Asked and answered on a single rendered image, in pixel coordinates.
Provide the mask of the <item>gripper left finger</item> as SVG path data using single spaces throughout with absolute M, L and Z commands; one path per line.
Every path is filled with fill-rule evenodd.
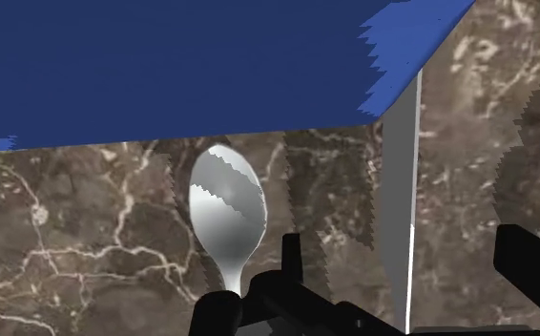
M 332 304 L 305 287 L 298 233 L 282 237 L 281 269 L 256 275 L 245 297 L 229 290 L 203 295 L 188 336 L 235 336 L 241 326 L 275 317 L 304 336 L 406 336 L 352 303 Z

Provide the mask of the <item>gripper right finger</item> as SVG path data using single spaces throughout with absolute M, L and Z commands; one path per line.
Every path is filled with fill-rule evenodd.
M 540 238 L 517 224 L 496 228 L 495 270 L 540 308 Z

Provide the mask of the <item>grey long flat bar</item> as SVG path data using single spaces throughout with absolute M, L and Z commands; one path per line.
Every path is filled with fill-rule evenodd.
M 418 72 L 383 117 L 382 260 L 393 325 L 403 334 L 410 332 L 422 77 Z

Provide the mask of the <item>silver spoon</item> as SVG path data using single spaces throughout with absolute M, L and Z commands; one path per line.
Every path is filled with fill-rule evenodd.
M 241 274 L 267 227 L 260 180 L 243 155 L 215 144 L 193 166 L 189 212 L 195 235 L 218 267 L 224 288 L 241 293 Z

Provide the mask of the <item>blue robot stand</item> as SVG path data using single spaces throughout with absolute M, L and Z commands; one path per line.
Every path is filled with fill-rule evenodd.
M 363 125 L 475 0 L 0 0 L 0 151 Z

